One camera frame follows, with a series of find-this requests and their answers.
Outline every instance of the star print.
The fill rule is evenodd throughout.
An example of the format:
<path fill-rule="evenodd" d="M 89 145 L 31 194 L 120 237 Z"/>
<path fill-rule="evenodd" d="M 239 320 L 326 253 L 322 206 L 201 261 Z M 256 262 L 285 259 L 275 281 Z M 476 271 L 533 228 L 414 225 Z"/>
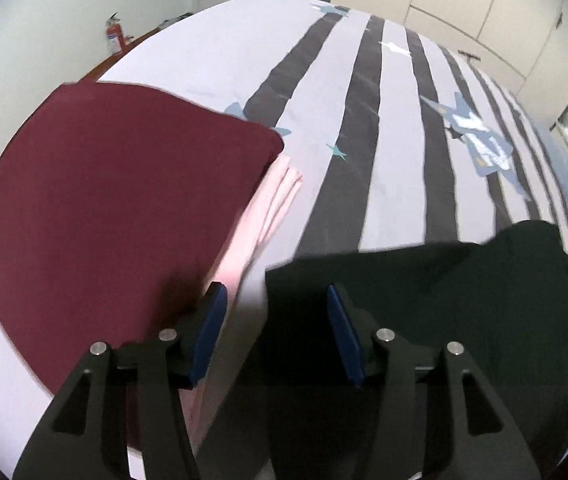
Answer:
<path fill-rule="evenodd" d="M 336 144 L 335 146 L 331 146 L 330 144 L 327 144 L 327 146 L 333 150 L 333 155 L 334 155 L 334 156 L 338 156 L 341 160 L 346 160 L 346 153 L 343 153 L 343 152 L 337 147 L 337 144 Z"/>
<path fill-rule="evenodd" d="M 444 125 L 448 124 L 461 136 L 478 176 L 488 176 L 499 171 L 525 200 L 531 200 L 520 184 L 510 160 L 513 147 L 500 134 L 484 124 L 482 118 L 464 101 L 461 93 L 455 92 L 454 108 L 423 96 L 420 96 L 420 99 L 442 116 Z"/>
<path fill-rule="evenodd" d="M 348 16 L 349 9 L 347 7 L 333 7 L 332 5 L 317 5 L 313 4 L 314 9 L 323 12 L 324 14 L 339 14 L 340 16 Z"/>
<path fill-rule="evenodd" d="M 448 107 L 442 103 L 433 102 L 426 97 L 420 96 L 420 99 L 439 113 L 445 123 L 449 123 L 460 135 L 465 135 L 468 132 L 491 132 L 502 138 L 499 134 L 492 132 L 492 130 L 484 125 L 484 121 L 471 110 L 470 106 L 464 101 L 462 94 L 459 92 L 455 92 L 455 108 Z"/>
<path fill-rule="evenodd" d="M 402 54 L 403 56 L 411 57 L 411 53 L 408 50 L 405 50 L 402 47 L 397 46 L 392 41 L 387 41 L 386 43 L 384 43 L 384 41 L 380 41 L 379 44 L 387 47 L 387 49 L 393 52 L 394 54 Z"/>
<path fill-rule="evenodd" d="M 246 115 L 244 114 L 244 110 L 242 109 L 242 105 L 238 102 L 231 103 L 228 105 L 226 110 L 224 110 L 226 115 L 232 115 L 233 117 L 237 117 L 243 121 L 248 121 Z M 276 126 L 271 128 L 274 132 L 276 132 L 280 137 L 286 137 L 287 135 L 291 134 L 291 130 L 288 128 L 282 128 L 281 126 Z"/>
<path fill-rule="evenodd" d="M 460 128 L 466 128 L 467 130 L 479 130 L 481 132 L 488 132 L 489 129 L 484 126 L 482 120 L 476 116 L 472 111 L 469 112 L 470 117 L 460 117 L 453 114 L 453 120 L 457 123 Z"/>

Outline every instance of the black cloth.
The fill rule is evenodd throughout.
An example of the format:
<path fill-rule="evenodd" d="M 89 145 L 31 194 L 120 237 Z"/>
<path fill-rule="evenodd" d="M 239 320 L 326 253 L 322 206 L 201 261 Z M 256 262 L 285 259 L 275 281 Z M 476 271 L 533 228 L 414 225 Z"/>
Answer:
<path fill-rule="evenodd" d="M 555 226 L 521 222 L 493 240 L 293 261 L 266 274 L 260 339 L 278 480 L 350 478 L 376 392 L 349 385 L 326 288 L 408 341 L 462 342 L 547 476 L 568 447 L 568 255 Z"/>

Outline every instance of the pink cloth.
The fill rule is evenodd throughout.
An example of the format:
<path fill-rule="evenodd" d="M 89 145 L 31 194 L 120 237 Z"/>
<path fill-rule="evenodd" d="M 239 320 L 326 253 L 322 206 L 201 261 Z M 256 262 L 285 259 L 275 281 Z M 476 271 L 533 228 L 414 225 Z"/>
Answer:
<path fill-rule="evenodd" d="M 302 177 L 290 166 L 290 158 L 280 154 L 240 217 L 219 265 L 214 267 L 213 275 L 205 286 L 206 289 L 210 282 L 224 284 L 228 291 L 227 319 L 242 276 L 279 227 L 301 185 Z M 205 389 L 206 377 L 193 390 L 180 390 L 182 410 L 193 450 L 199 448 L 213 422 L 202 419 Z"/>

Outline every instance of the folded maroon shirt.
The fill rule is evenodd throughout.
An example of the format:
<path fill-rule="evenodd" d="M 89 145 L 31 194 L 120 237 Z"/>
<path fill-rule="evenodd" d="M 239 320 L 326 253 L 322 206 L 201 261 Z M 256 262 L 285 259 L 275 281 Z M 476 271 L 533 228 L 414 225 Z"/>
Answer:
<path fill-rule="evenodd" d="M 0 322 L 53 393 L 94 341 L 141 341 L 197 300 L 282 148 L 152 88 L 46 99 L 0 158 Z"/>

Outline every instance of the bed sheet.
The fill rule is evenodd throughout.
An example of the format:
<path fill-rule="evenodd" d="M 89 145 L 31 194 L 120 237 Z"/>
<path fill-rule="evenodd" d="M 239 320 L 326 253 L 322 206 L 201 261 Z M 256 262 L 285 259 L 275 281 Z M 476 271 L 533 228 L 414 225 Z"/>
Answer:
<path fill-rule="evenodd" d="M 568 203 L 531 120 L 507 90 L 396 23 L 317 0 L 232 0 L 149 38 L 101 80 L 275 128 L 304 179 L 218 342 L 206 427 L 266 319 L 269 267 L 306 254 L 483 242 L 529 218 L 558 224 L 568 253 Z M 49 400 L 0 327 L 8 476 Z M 143 478 L 139 455 L 129 462 Z"/>

